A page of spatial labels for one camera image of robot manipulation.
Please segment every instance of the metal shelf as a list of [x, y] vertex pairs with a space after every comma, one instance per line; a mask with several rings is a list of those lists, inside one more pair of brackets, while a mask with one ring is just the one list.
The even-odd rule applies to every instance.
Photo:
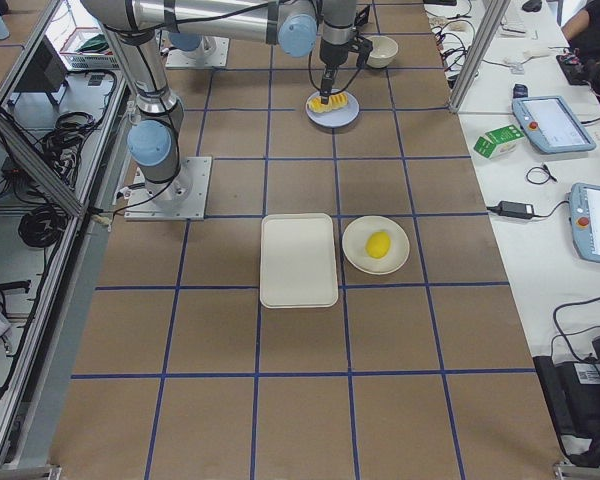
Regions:
[[[15, 106], [11, 107], [10, 113], [38, 138], [51, 130], [55, 119], [65, 112], [86, 111], [98, 119], [102, 115], [104, 97], [111, 89], [112, 80], [105, 76], [101, 85], [90, 86], [89, 77], [90, 74], [84, 73], [69, 75], [69, 88], [59, 106], [52, 105], [44, 94], [22, 94]], [[104, 121], [101, 127], [89, 137], [82, 152], [78, 181], [73, 192], [76, 200], [82, 205], [87, 202], [91, 190], [94, 188], [101, 159], [118, 116], [118, 105], [125, 94], [125, 85], [121, 76], [117, 80], [118, 86], [110, 97]], [[5, 153], [0, 147], [0, 167], [4, 158]], [[22, 333], [22, 330], [16, 327], [22, 324], [29, 315], [31, 300], [40, 281], [45, 255], [42, 249], [27, 247], [17, 233], [22, 214], [32, 208], [34, 208], [32, 205], [20, 202], [13, 194], [0, 199], [0, 282], [32, 281], [29, 294], [10, 292], [7, 296], [7, 311], [13, 326], [10, 330], [11, 343], [14, 349], [18, 345]], [[81, 226], [81, 217], [70, 217], [60, 240], [57, 254], [50, 264], [49, 275], [42, 286], [41, 301], [37, 308], [35, 321], [25, 339], [24, 349], [18, 359], [10, 388], [0, 401], [0, 464], [4, 461], [10, 446], [9, 436], [13, 421], [16, 414], [21, 411], [20, 402], [29, 374], [38, 354], [41, 339], [45, 335], [52, 307], [56, 303], [56, 293]], [[4, 382], [10, 365], [11, 359], [6, 357], [4, 346], [0, 342], [0, 385]]]

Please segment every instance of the white tray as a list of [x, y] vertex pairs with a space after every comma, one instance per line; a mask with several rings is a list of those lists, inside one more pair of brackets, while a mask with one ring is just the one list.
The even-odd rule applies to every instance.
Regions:
[[260, 301], [267, 308], [330, 307], [338, 301], [333, 223], [324, 213], [262, 220]]

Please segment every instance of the blue grid line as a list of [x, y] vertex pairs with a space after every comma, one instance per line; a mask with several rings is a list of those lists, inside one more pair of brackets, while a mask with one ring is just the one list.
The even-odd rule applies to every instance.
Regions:
[[20, 47], [22, 50], [24, 50], [24, 45], [22, 45], [21, 43], [0, 43], [0, 48], [13, 48], [13, 47]]
[[[493, 281], [493, 282], [409, 282], [409, 283], [378, 283], [378, 284], [353, 284], [344, 285], [338, 288], [344, 290], [356, 290], [365, 288], [405, 288], [405, 287], [496, 287], [508, 286], [508, 281]], [[257, 285], [180, 285], [176, 286], [109, 286], [96, 287], [96, 291], [148, 291], [148, 290], [258, 290]]]
[[[342, 231], [342, 218], [340, 213], [342, 211], [342, 205], [340, 203], [340, 174], [338, 170], [338, 152], [336, 147], [336, 136], [335, 130], [331, 129], [331, 147], [333, 149], [333, 166], [334, 166], [334, 177], [335, 177], [335, 188], [336, 188], [336, 212], [338, 213], [338, 232]], [[347, 353], [347, 390], [349, 392], [349, 418], [351, 421], [351, 450], [353, 455], [353, 471], [356, 480], [360, 480], [360, 459], [358, 453], [358, 434], [356, 428], [356, 407], [355, 407], [355, 392], [353, 390], [353, 365], [351, 361], [351, 336], [349, 332], [349, 308], [347, 301], [347, 282], [345, 276], [345, 260], [344, 260], [344, 248], [342, 248], [341, 236], [338, 235], [338, 242], [340, 243], [340, 276], [342, 281], [342, 309], [343, 309], [343, 321], [344, 321], [344, 341]]]
[[[267, 192], [269, 185], [269, 144], [271, 143], [271, 111], [273, 90], [273, 48], [269, 49], [269, 85], [267, 92], [267, 134], [264, 152], [264, 181], [262, 192], [262, 215], [267, 214]], [[256, 478], [256, 455], [258, 446], [258, 402], [260, 394], [260, 339], [262, 338], [262, 304], [258, 302], [258, 319], [256, 322], [256, 352], [255, 352], [255, 378], [253, 379], [253, 407], [251, 417], [251, 458], [249, 464], [249, 478]]]
[[[361, 112], [391, 112], [393, 110], [398, 112], [429, 112], [429, 111], [437, 111], [437, 110], [448, 110], [447, 105], [435, 105], [432, 107], [403, 107], [403, 108], [382, 108], [382, 107], [372, 107], [372, 108], [363, 108], [360, 107]], [[196, 112], [295, 112], [298, 109], [296, 108], [186, 108], [185, 112], [196, 113]]]
[[[386, 157], [380, 157], [380, 156], [376, 156], [376, 157], [338, 157], [338, 161], [347, 161], [347, 162], [355, 162], [355, 161], [386, 161], [386, 160], [394, 160], [396, 162], [401, 162], [402, 160], [465, 160], [465, 159], [471, 159], [471, 155], [436, 155], [436, 156], [429, 156], [429, 155], [424, 155], [424, 156], [416, 156], [416, 155], [401, 155], [401, 156], [386, 156]], [[233, 162], [241, 162], [241, 161], [248, 161], [248, 160], [263, 160], [263, 158], [260, 157], [214, 157], [213, 161], [233, 161]], [[275, 160], [276, 162], [284, 162], [284, 161], [289, 161], [289, 162], [301, 162], [301, 161], [310, 161], [310, 162], [315, 162], [315, 161], [324, 161], [324, 162], [332, 162], [333, 158], [332, 157], [274, 157], [274, 156], [269, 156], [268, 160]]]
[[[206, 109], [209, 106], [209, 99], [211, 98], [211, 88], [213, 85], [214, 72], [215, 71], [213, 71], [213, 70], [211, 71], [211, 77], [209, 79], [209, 86], [207, 88], [207, 98], [205, 99], [205, 111], [202, 114], [200, 133], [198, 135], [198, 144], [196, 146], [196, 156], [200, 155], [200, 146], [202, 145], [202, 134], [204, 132], [204, 126], [205, 126], [206, 119], [207, 119]], [[173, 296], [173, 305], [171, 307], [171, 318], [169, 320], [167, 343], [165, 346], [164, 360], [163, 360], [163, 364], [162, 364], [162, 374], [161, 374], [161, 378], [160, 378], [160, 387], [158, 389], [158, 399], [156, 401], [156, 408], [155, 408], [155, 413], [154, 413], [154, 417], [153, 417], [153, 426], [151, 428], [151, 440], [149, 442], [149, 452], [147, 453], [147, 463], [145, 466], [144, 480], [149, 480], [149, 478], [151, 476], [151, 465], [153, 462], [153, 452], [154, 452], [155, 444], [156, 444], [156, 435], [158, 433], [158, 424], [160, 421], [160, 411], [162, 409], [162, 397], [164, 395], [164, 385], [165, 385], [165, 381], [167, 378], [169, 355], [171, 353], [171, 341], [172, 341], [172, 337], [173, 337], [173, 330], [175, 327], [176, 314], [177, 314], [177, 309], [178, 309], [178, 299], [180, 297], [180, 284], [182, 282], [182, 274], [184, 272], [184, 262], [186, 259], [187, 244], [189, 241], [189, 232], [191, 231], [191, 228], [192, 228], [191, 220], [187, 220], [185, 231], [184, 231], [184, 238], [182, 240], [182, 249], [180, 251], [180, 263], [178, 265], [178, 275], [176, 277], [175, 293]]]
[[103, 285], [95, 288], [98, 292], [119, 292], [124, 290], [175, 290], [174, 285]]
[[[425, 34], [425, 33], [392, 33], [391, 35], [395, 35], [395, 36], [428, 36], [429, 34]], [[432, 66], [432, 65], [423, 65], [423, 66], [408, 66], [408, 67], [398, 67], [398, 66], [388, 66], [386, 67], [387, 70], [444, 70], [444, 67], [436, 67], [436, 66]], [[338, 69], [338, 71], [350, 71], [353, 72], [357, 70], [357, 67], [347, 67], [347, 66], [342, 66]], [[307, 68], [306, 67], [277, 67], [277, 68], [222, 68], [222, 69], [215, 69], [215, 71], [217, 72], [306, 72]], [[315, 67], [311, 67], [311, 71], [318, 73], [321, 71], [320, 68], [315, 68]]]
[[128, 378], [161, 378], [161, 373], [74, 373], [71, 380], [120, 380]]
[[534, 368], [465, 368], [465, 369], [430, 369], [430, 370], [360, 370], [347, 372], [176, 372], [176, 373], [77, 373], [71, 375], [72, 380], [119, 380], [119, 379], [151, 379], [151, 378], [325, 378], [325, 377], [412, 377], [423, 375], [519, 375], [534, 374]]
[[383, 32], [383, 35], [391, 35], [396, 37], [424, 37], [432, 35], [431, 31], [429, 32]]
[[[394, 96], [393, 96], [393, 88], [391, 85], [391, 77], [389, 76], [388, 72], [385, 72], [385, 75], [387, 77], [387, 82], [389, 84], [389, 96], [391, 98], [391, 104], [395, 105], [395, 101], [394, 101]], [[449, 386], [447, 383], [447, 378], [446, 378], [446, 374], [444, 372], [444, 358], [443, 358], [443, 354], [442, 354], [442, 345], [440, 343], [440, 335], [438, 332], [438, 326], [437, 326], [437, 322], [436, 322], [436, 317], [435, 317], [435, 311], [433, 308], [433, 298], [431, 297], [431, 289], [429, 286], [429, 277], [428, 277], [428, 273], [427, 273], [427, 266], [425, 263], [425, 257], [424, 257], [424, 249], [423, 249], [423, 245], [422, 245], [422, 239], [420, 236], [420, 228], [418, 225], [418, 218], [417, 218], [417, 209], [415, 208], [415, 201], [413, 199], [413, 191], [411, 189], [411, 182], [409, 180], [409, 168], [408, 168], [408, 162], [406, 159], [404, 159], [404, 143], [402, 141], [402, 135], [400, 134], [400, 124], [398, 121], [398, 113], [396, 110], [394, 110], [393, 112], [393, 118], [394, 118], [394, 122], [395, 122], [395, 128], [396, 128], [396, 133], [398, 135], [398, 144], [400, 147], [400, 153], [403, 156], [403, 169], [404, 169], [404, 175], [405, 175], [405, 181], [406, 181], [406, 187], [407, 187], [407, 193], [409, 195], [409, 202], [411, 204], [411, 211], [414, 213], [414, 219], [413, 219], [413, 224], [414, 224], [414, 229], [415, 229], [415, 237], [416, 237], [416, 243], [418, 246], [418, 251], [420, 253], [420, 263], [421, 263], [421, 267], [422, 267], [422, 275], [425, 281], [425, 292], [427, 295], [427, 302], [429, 305], [429, 313], [431, 316], [431, 326], [433, 328], [433, 335], [434, 335], [434, 340], [435, 340], [435, 344], [436, 344], [436, 352], [438, 355], [438, 362], [440, 364], [440, 370], [441, 370], [441, 379], [442, 379], [442, 385], [443, 385], [443, 389], [444, 389], [444, 395], [445, 395], [445, 401], [446, 401], [446, 406], [447, 406], [447, 413], [449, 416], [449, 426], [451, 428], [451, 435], [453, 438], [453, 446], [454, 446], [454, 450], [455, 450], [455, 454], [456, 454], [456, 461], [458, 464], [458, 471], [460, 473], [460, 478], [461, 480], [466, 480], [466, 476], [465, 476], [465, 472], [464, 472], [464, 464], [463, 464], [463, 460], [462, 460], [462, 452], [460, 450], [460, 442], [458, 440], [458, 433], [457, 433], [457, 429], [456, 429], [456, 425], [455, 425], [455, 418], [454, 418], [454, 413], [453, 413], [453, 406], [451, 404], [451, 396], [449, 393]]]
[[149, 480], [151, 475], [151, 464], [153, 462], [153, 451], [156, 444], [156, 435], [158, 433], [158, 424], [160, 421], [160, 411], [162, 408], [162, 397], [164, 395], [164, 385], [166, 381], [166, 373], [169, 365], [169, 355], [171, 353], [171, 341], [173, 338], [173, 330], [175, 328], [176, 314], [178, 311], [178, 298], [180, 296], [179, 285], [182, 280], [182, 272], [184, 270], [184, 261], [187, 252], [187, 243], [189, 239], [189, 231], [191, 228], [191, 221], [187, 220], [187, 225], [184, 231], [184, 238], [182, 240], [182, 249], [180, 251], [180, 264], [178, 265], [178, 276], [176, 279], [176, 288], [173, 295], [173, 305], [171, 307], [171, 318], [169, 320], [169, 330], [167, 332], [167, 343], [164, 349], [164, 358], [162, 361], [162, 372], [160, 375], [160, 387], [158, 388], [158, 398], [156, 400], [156, 408], [153, 416], [153, 426], [151, 427], [151, 440], [149, 442], [149, 452], [147, 453], [147, 463], [145, 466], [144, 478]]
[[[489, 215], [487, 210], [483, 212], [440, 212], [440, 213], [384, 213], [384, 212], [367, 212], [365, 215], [381, 215], [392, 218], [426, 218], [426, 217], [485, 217]], [[254, 219], [264, 218], [266, 215], [207, 215], [207, 219], [227, 220], [227, 219]], [[344, 214], [344, 215], [329, 215], [332, 219], [353, 219], [359, 218], [362, 215]]]

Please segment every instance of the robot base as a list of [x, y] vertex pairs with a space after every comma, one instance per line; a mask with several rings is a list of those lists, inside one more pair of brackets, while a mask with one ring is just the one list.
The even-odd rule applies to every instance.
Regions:
[[[203, 220], [209, 192], [211, 177], [211, 157], [187, 157], [182, 167], [192, 179], [189, 195], [173, 205], [158, 205], [149, 201], [125, 211], [124, 217], [129, 221], [167, 221], [167, 220]], [[144, 182], [144, 175], [138, 169], [134, 183]], [[144, 202], [149, 194], [143, 188], [132, 190], [128, 201], [130, 205]]]
[[229, 39], [213, 37], [216, 41], [216, 48], [211, 55], [205, 55], [200, 58], [187, 57], [182, 50], [171, 50], [167, 57], [165, 66], [167, 69], [203, 69], [212, 67], [224, 67], [227, 65], [227, 56], [229, 55]]

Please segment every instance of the lemon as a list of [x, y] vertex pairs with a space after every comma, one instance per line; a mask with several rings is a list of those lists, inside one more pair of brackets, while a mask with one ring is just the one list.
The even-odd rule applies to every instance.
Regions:
[[374, 233], [367, 240], [365, 250], [372, 258], [382, 258], [391, 248], [391, 237], [385, 231]]

